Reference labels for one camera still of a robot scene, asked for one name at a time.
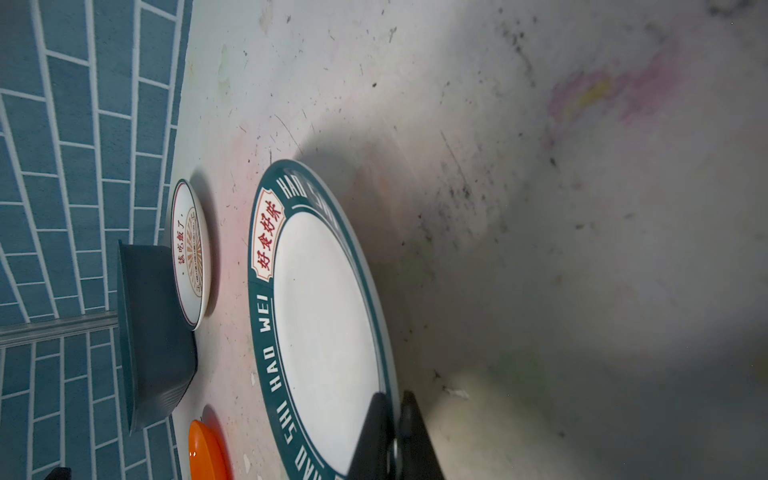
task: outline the blue brick pattern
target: blue brick pattern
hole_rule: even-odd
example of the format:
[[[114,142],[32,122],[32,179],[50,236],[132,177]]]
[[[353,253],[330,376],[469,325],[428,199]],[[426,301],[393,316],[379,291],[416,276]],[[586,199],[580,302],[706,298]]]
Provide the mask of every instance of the blue brick pattern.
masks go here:
[[[180,478],[170,418],[128,435],[118,339],[113,328],[0,349],[1,477],[65,466],[73,478]]]
[[[163,240],[191,12],[0,2],[0,326],[113,310],[117,241]]]

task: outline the oval plate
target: oval plate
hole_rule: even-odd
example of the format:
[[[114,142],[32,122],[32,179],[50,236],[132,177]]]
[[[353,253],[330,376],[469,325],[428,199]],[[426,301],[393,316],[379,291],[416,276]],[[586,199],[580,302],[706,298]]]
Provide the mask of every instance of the oval plate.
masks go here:
[[[373,393],[387,395],[398,424],[397,380],[360,245],[299,162],[272,164],[259,184],[248,293],[264,405],[288,476],[345,477]]]
[[[187,326],[195,330],[210,295],[208,229],[200,200],[184,179],[176,184],[173,205],[170,232],[176,294]]]

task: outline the dark green plastic container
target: dark green plastic container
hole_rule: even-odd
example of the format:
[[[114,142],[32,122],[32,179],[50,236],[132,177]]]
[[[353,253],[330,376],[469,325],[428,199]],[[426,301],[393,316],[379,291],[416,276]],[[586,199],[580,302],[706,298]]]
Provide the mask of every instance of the dark green plastic container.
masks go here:
[[[118,325],[131,432],[168,417],[197,371],[168,247],[118,242]]]

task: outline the orange plastic dish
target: orange plastic dish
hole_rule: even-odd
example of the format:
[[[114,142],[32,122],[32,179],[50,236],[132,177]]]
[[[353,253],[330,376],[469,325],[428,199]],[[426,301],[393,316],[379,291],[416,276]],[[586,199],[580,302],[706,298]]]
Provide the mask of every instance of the orange plastic dish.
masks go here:
[[[190,473],[192,480],[229,478],[216,434],[197,420],[190,424]]]

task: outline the black object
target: black object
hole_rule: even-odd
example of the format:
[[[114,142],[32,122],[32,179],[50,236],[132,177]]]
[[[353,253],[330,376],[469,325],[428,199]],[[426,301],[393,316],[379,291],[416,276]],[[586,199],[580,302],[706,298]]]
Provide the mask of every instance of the black object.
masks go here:
[[[118,242],[118,325],[131,432],[168,417],[197,371],[168,247]]]
[[[51,473],[45,476],[45,480],[72,480],[72,469],[56,467],[51,470]]]
[[[357,441],[347,480],[444,480],[437,455],[429,440],[416,397],[405,391],[400,409],[398,465],[391,463],[390,448],[395,439],[392,419],[387,415],[383,393],[371,398],[366,420]]]

